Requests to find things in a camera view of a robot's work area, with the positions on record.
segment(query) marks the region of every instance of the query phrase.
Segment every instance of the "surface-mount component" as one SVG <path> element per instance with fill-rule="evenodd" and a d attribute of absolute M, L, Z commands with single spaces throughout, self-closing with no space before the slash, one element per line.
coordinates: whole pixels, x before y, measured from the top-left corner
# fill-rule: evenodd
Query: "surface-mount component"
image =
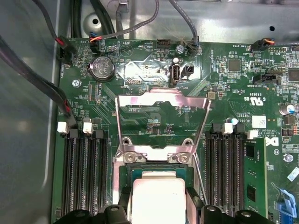
<path fill-rule="evenodd" d="M 241 60 L 240 59 L 229 59 L 228 70 L 229 71 L 240 71 L 241 70 Z"/>
<path fill-rule="evenodd" d="M 208 97 L 208 99 L 216 99 L 216 93 L 215 92 L 208 92 L 207 97 Z"/>
<path fill-rule="evenodd" d="M 246 146 L 246 156 L 249 156 L 251 158 L 255 157 L 255 149 L 253 145 Z"/>
<path fill-rule="evenodd" d="M 247 185 L 247 197 L 251 201 L 256 202 L 256 188 L 252 187 L 251 185 Z"/>
<path fill-rule="evenodd" d="M 107 82 L 115 76 L 115 65 L 108 57 L 97 57 L 87 66 L 87 71 L 99 82 Z"/>
<path fill-rule="evenodd" d="M 291 82 L 299 82 L 299 69 L 289 69 L 289 81 Z"/>
<path fill-rule="evenodd" d="M 296 117 L 293 115 L 285 115 L 284 123 L 285 125 L 294 125 L 296 123 Z"/>

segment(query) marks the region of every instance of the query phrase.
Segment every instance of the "internal usb port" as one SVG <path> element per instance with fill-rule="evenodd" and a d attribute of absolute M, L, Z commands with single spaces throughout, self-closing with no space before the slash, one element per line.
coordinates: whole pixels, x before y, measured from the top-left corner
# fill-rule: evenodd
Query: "internal usb port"
<path fill-rule="evenodd" d="M 178 81 L 180 80 L 180 66 L 175 64 L 172 66 L 172 69 L 171 69 L 171 76 L 172 76 L 172 80 L 173 81 Z"/>

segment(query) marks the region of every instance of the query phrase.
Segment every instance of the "screw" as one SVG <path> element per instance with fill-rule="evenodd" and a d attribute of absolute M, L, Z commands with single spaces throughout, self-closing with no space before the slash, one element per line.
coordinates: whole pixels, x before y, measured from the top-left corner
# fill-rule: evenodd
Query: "screw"
<path fill-rule="evenodd" d="M 189 161 L 189 155 L 187 155 L 186 153 L 181 154 L 178 158 L 178 162 L 180 163 L 187 163 L 188 161 Z"/>
<path fill-rule="evenodd" d="M 78 79 L 74 79 L 71 84 L 74 88 L 79 88 L 81 86 L 82 82 Z"/>
<path fill-rule="evenodd" d="M 177 48 L 176 48 L 176 51 L 179 53 L 179 54 L 182 54 L 184 51 L 185 51 L 185 48 L 183 45 L 178 45 Z"/>
<path fill-rule="evenodd" d="M 291 154 L 284 154 L 284 161 L 286 162 L 293 162 L 294 157 Z"/>
<path fill-rule="evenodd" d="M 127 162 L 135 162 L 136 161 L 136 156 L 134 155 L 134 153 L 127 153 L 125 157 L 126 157 Z"/>
<path fill-rule="evenodd" d="M 250 214 L 249 212 L 247 212 L 247 211 L 243 211 L 243 212 L 241 213 L 241 215 L 243 215 L 243 216 L 245 216 L 245 217 L 250 217 L 250 216 L 251 216 L 251 214 Z"/>
<path fill-rule="evenodd" d="M 207 209 L 208 209 L 209 211 L 216 211 L 216 208 L 213 207 L 213 206 L 208 206 Z"/>

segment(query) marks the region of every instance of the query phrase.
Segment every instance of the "capacitor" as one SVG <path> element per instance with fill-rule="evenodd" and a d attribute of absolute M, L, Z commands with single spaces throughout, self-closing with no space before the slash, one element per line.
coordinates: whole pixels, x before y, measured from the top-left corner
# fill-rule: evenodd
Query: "capacitor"
<path fill-rule="evenodd" d="M 99 82 L 107 82 L 115 76 L 115 65 L 108 57 L 97 57 L 87 66 L 87 71 Z"/>
<path fill-rule="evenodd" d="M 282 115 L 288 115 L 295 113 L 295 107 L 294 105 L 288 104 L 288 105 L 282 105 L 279 109 L 279 112 Z"/>
<path fill-rule="evenodd" d="M 284 161 L 293 162 L 293 160 L 294 160 L 294 157 L 291 154 L 289 154 L 289 153 L 284 154 Z"/>
<path fill-rule="evenodd" d="M 237 125 L 238 124 L 238 119 L 237 118 L 227 118 L 226 119 L 226 123 L 231 123 L 233 125 Z"/>

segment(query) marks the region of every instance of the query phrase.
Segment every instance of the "green circuit board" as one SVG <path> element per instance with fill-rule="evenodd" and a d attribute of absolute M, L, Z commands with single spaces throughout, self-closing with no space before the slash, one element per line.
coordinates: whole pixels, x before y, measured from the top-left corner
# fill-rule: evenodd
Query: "green circuit board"
<path fill-rule="evenodd" d="M 293 194 L 295 199 L 299 198 L 299 179 L 294 177 L 291 181 L 287 178 L 292 171 L 296 172 L 298 169 L 298 115 L 296 112 L 295 120 L 287 125 L 290 121 L 286 121 L 279 112 L 281 105 L 285 104 L 293 104 L 296 111 L 299 109 L 299 52 L 287 47 L 270 47 L 263 52 L 251 52 L 250 44 L 201 43 L 197 55 L 189 56 L 188 44 L 185 42 L 171 42 L 169 47 L 160 48 L 157 41 L 152 40 L 111 39 L 99 42 L 99 53 L 94 54 L 87 39 L 69 40 L 78 52 L 72 56 L 71 64 L 62 64 L 59 86 L 71 103 L 80 130 L 84 121 L 91 121 L 95 130 L 105 131 L 105 204 L 112 202 L 112 157 L 119 143 L 115 97 L 142 95 L 153 87 L 170 87 L 177 88 L 185 96 L 208 97 L 212 101 L 205 132 L 209 131 L 214 123 L 223 125 L 227 118 L 238 119 L 239 123 L 245 125 L 246 132 L 258 130 L 259 138 L 256 144 L 259 144 L 259 152 L 263 156 L 258 157 L 257 162 L 250 161 L 245 165 L 259 166 L 258 172 L 264 169 L 265 173 L 247 174 L 250 169 L 245 168 L 244 209 L 256 210 L 264 216 L 267 216 L 268 211 L 273 216 L 273 221 L 280 223 L 279 211 L 276 210 L 276 203 L 281 201 L 279 189 L 285 189 Z M 184 53 L 176 52 L 178 44 L 185 44 Z M 108 57 L 115 65 L 116 74 L 108 82 L 97 82 L 87 71 L 88 63 L 99 56 Z M 181 71 L 190 65 L 194 67 L 191 75 L 175 84 L 170 80 L 170 66 L 174 58 L 178 59 Z M 278 74 L 278 81 L 253 82 L 253 77 L 269 70 Z M 74 88 L 73 80 L 80 80 L 82 84 Z M 130 137 L 133 144 L 147 144 L 152 147 L 180 145 L 185 138 L 194 139 L 203 116 L 204 113 L 196 108 L 172 107 L 167 102 L 157 102 L 153 106 L 128 106 L 121 109 L 123 137 Z M 58 121 L 64 121 L 60 113 Z M 204 174 L 204 133 L 201 138 L 198 154 L 202 161 L 201 172 Z M 293 161 L 285 162 L 285 154 L 291 154 Z M 61 215 L 62 195 L 65 193 L 64 157 L 65 139 L 58 134 L 52 222 Z M 250 184 L 255 185 L 255 197 L 259 197 L 256 202 L 267 198 L 262 205 L 259 204 L 260 209 L 253 207 L 252 201 L 248 201 L 246 189 Z M 81 202 L 81 208 L 87 209 L 88 206 L 83 206 L 84 203 L 85 199 Z"/>

